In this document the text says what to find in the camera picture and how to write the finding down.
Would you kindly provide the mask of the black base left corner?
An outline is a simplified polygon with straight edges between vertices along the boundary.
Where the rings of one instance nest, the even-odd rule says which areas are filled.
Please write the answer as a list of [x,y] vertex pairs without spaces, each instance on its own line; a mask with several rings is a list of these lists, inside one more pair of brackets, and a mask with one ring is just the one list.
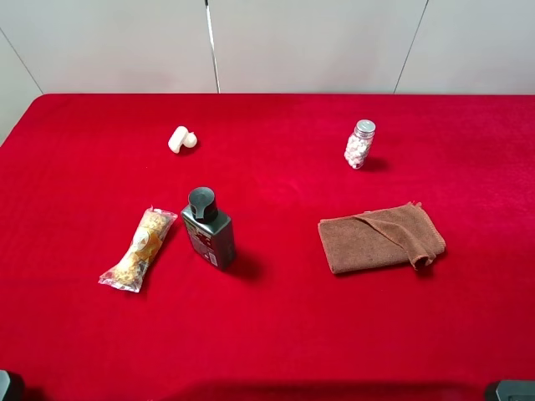
[[21,401],[25,385],[17,373],[0,371],[0,401]]

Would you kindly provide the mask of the red tablecloth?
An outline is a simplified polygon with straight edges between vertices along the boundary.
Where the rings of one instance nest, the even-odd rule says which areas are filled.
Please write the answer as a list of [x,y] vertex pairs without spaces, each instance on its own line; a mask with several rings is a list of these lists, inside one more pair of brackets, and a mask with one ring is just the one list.
[[[176,155],[178,126],[197,145]],[[181,218],[197,187],[232,219],[225,271]],[[429,266],[330,271],[321,220],[409,202],[446,242]],[[177,219],[140,291],[99,284],[150,207]],[[1,148],[1,366],[28,400],[463,400],[532,379],[533,97],[37,98]]]

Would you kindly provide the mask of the black base right corner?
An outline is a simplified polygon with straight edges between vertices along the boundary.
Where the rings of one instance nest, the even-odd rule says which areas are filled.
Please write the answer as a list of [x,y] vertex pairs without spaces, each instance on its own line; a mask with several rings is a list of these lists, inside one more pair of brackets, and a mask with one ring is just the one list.
[[486,401],[535,401],[534,380],[501,380],[490,383],[486,390]]

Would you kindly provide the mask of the dark green pump bottle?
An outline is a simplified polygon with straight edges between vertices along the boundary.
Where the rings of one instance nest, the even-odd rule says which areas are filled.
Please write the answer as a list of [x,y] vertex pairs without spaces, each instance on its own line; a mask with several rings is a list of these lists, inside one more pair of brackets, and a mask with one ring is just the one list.
[[181,211],[193,249],[220,271],[225,271],[236,257],[232,219],[218,208],[214,191],[197,187],[188,195],[188,205]]

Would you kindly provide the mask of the black base corner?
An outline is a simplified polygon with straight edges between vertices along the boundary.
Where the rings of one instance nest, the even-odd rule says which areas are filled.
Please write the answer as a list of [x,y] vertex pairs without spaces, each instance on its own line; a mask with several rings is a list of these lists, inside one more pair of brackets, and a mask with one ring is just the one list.
[[501,380],[490,383],[486,390],[486,401],[535,401],[534,380]]
[[21,401],[25,385],[17,373],[0,371],[0,401]]

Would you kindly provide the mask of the glass jar of white candies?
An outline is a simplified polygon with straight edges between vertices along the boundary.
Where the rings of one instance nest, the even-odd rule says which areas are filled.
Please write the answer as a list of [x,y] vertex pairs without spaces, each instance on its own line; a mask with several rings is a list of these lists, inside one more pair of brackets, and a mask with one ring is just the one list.
[[348,138],[344,158],[355,170],[363,166],[375,136],[375,123],[369,119],[361,119]]

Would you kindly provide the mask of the white plastic fitting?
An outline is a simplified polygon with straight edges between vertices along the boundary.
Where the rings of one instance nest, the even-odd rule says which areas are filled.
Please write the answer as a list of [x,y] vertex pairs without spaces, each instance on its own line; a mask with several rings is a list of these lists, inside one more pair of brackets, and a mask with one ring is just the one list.
[[169,149],[176,155],[179,154],[182,149],[193,149],[196,145],[196,134],[185,126],[178,126],[168,140]]

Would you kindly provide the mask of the packaged bread snack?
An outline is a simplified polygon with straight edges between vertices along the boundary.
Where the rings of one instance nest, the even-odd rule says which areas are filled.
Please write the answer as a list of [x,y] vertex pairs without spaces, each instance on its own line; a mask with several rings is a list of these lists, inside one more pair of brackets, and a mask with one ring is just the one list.
[[177,214],[150,207],[144,211],[130,246],[120,261],[99,277],[99,284],[138,293]]

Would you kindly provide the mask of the folded brown towel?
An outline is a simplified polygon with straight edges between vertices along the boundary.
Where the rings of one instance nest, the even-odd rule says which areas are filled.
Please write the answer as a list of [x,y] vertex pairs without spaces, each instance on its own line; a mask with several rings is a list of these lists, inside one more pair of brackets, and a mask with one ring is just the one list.
[[323,219],[318,224],[330,271],[345,274],[409,263],[429,266],[446,242],[420,203]]

